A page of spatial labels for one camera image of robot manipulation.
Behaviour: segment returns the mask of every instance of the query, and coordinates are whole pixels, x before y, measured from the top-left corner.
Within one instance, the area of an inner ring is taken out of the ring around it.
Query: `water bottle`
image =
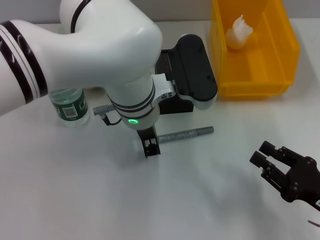
[[[68,127],[85,124],[89,117],[88,103],[82,88],[68,88],[48,94],[58,116]]]

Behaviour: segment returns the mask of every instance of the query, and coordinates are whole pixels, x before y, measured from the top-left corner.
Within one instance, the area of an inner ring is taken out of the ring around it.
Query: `yellow plastic bin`
[[[225,35],[241,15],[254,32],[232,50]],[[210,41],[220,95],[274,96],[294,83],[300,46],[281,0],[213,0]]]

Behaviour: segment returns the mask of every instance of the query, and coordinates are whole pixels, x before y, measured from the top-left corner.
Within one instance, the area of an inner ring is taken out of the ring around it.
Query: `white tissue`
[[[225,35],[226,45],[231,49],[241,49],[246,45],[248,37],[254,32],[249,27],[243,15],[234,21],[232,28],[229,28]]]

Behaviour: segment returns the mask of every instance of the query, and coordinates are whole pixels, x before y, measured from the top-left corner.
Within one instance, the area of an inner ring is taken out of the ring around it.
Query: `cable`
[[[122,121],[122,118],[120,118],[119,121],[117,121],[117,122],[111,123],[109,121],[108,116],[105,115],[105,118],[103,118],[102,120],[104,121],[105,125],[107,125],[107,126],[115,126],[115,125],[119,124]]]
[[[117,124],[119,124],[122,121],[122,118],[119,119],[119,121],[115,122],[115,123],[110,123],[110,126],[115,126]]]

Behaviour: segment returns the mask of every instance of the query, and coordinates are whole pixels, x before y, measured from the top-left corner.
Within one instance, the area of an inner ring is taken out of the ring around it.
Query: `mesh grille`
[[[169,54],[163,52],[160,54],[160,57],[155,65],[155,74],[166,74],[172,72]]]

